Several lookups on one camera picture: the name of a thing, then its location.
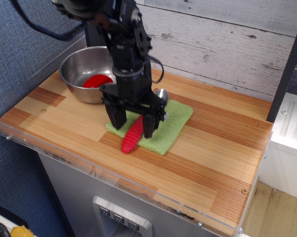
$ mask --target button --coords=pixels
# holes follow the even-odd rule
[[[139,226],[131,221],[128,221],[128,225],[131,229],[138,231],[139,230]]]
[[[117,222],[124,223],[124,219],[122,216],[118,216],[117,214],[114,213],[113,217]]]
[[[105,216],[110,216],[110,212],[107,209],[104,209],[103,207],[99,207],[100,212]]]

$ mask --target metal spoon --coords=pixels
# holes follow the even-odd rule
[[[157,95],[159,98],[161,98],[163,101],[165,101],[166,104],[168,103],[169,95],[167,90],[159,89],[154,94]],[[165,112],[165,115],[164,115],[164,122],[166,119],[167,119],[167,112]]]

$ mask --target yellow object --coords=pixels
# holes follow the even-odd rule
[[[11,237],[35,237],[34,234],[25,226],[17,226],[12,228]]]

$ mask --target bolt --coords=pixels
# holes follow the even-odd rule
[[[249,193],[248,189],[242,189],[242,194],[247,195]]]

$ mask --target blue textured wall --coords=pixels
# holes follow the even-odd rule
[[[63,33],[78,24],[49,0],[20,1],[36,24]],[[32,30],[9,1],[0,1],[0,117],[85,45],[84,34],[62,42]],[[0,136],[0,206],[28,222],[39,237],[67,237],[65,219],[49,189],[37,154]]]

